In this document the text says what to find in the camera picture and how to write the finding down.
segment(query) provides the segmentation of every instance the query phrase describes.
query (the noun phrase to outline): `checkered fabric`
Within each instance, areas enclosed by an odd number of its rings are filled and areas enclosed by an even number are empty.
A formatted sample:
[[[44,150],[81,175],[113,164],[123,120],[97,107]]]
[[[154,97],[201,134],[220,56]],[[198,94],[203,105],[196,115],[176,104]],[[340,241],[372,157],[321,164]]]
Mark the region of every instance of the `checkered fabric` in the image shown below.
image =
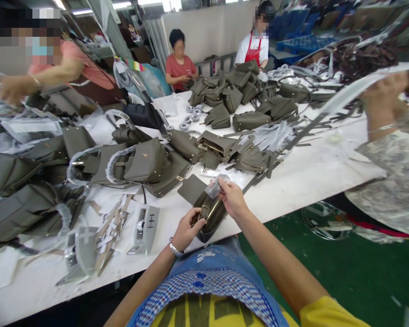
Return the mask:
[[[150,326],[155,317],[171,301],[186,293],[231,296],[246,305],[267,326],[287,326],[278,321],[262,292],[249,280],[230,268],[190,270],[166,279],[147,299],[135,326]]]

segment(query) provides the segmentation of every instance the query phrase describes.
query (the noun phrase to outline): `red apron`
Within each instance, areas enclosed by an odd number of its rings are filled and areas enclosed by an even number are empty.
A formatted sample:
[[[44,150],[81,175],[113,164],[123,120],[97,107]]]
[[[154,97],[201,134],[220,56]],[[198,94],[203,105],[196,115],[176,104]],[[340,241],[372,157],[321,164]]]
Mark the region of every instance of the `red apron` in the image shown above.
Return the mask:
[[[247,54],[245,55],[244,62],[256,60],[256,62],[258,63],[258,66],[260,67],[259,54],[260,54],[260,43],[262,42],[262,39],[259,40],[259,47],[257,49],[250,49],[252,37],[253,37],[253,33],[250,33],[249,48],[247,49]]]

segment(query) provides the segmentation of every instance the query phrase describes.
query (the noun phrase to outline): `red shirt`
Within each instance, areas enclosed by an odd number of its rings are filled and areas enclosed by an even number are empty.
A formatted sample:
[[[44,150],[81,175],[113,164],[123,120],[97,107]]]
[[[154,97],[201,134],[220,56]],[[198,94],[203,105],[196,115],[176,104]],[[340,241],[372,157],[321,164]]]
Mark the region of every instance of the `red shirt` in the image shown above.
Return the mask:
[[[167,74],[170,74],[171,77],[180,77],[182,75],[194,75],[197,73],[195,65],[192,62],[191,58],[187,55],[183,57],[183,65],[179,64],[174,57],[174,54],[170,54],[167,57]],[[180,91],[186,91],[186,84],[184,82],[179,82],[173,85],[173,88]]]

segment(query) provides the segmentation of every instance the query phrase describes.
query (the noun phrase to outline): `hair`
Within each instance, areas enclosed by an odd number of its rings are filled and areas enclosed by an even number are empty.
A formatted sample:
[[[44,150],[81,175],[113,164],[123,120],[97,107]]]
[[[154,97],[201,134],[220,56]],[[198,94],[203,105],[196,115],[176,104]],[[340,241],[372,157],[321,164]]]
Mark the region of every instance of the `hair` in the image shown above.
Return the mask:
[[[177,43],[177,41],[182,40],[183,43],[185,44],[185,34],[179,29],[174,29],[170,33],[170,44],[171,47],[174,49],[174,45]]]
[[[262,17],[265,23],[269,23],[274,19],[275,11],[270,0],[263,1],[256,9],[256,19]]]

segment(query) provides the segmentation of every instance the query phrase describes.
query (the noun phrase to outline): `green floor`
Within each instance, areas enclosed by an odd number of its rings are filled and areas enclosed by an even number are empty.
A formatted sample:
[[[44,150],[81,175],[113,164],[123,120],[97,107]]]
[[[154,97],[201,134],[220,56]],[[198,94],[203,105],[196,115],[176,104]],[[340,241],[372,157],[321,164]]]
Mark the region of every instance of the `green floor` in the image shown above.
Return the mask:
[[[357,318],[372,327],[403,326],[409,307],[409,241],[380,245],[358,235],[326,241],[309,231],[299,212],[265,225]],[[294,317],[244,235],[239,242],[268,291]]]

